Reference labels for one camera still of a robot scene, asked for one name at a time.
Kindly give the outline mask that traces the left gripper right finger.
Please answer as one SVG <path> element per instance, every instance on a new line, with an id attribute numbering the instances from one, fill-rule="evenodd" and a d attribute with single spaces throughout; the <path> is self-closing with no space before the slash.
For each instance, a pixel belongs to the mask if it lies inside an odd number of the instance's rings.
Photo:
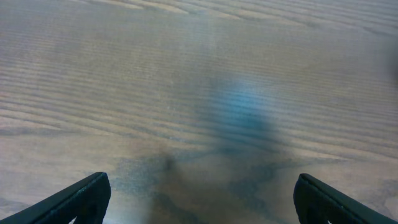
<path id="1" fill-rule="evenodd" d="M 306 173 L 299 175 L 293 199 L 300 224 L 397 224 Z"/>

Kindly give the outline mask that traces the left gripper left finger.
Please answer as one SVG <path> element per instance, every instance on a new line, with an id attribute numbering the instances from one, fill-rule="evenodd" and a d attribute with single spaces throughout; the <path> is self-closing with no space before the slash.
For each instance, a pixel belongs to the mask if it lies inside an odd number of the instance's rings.
<path id="1" fill-rule="evenodd" d="M 110 198 L 107 173 L 95 172 L 1 224 L 102 224 Z"/>

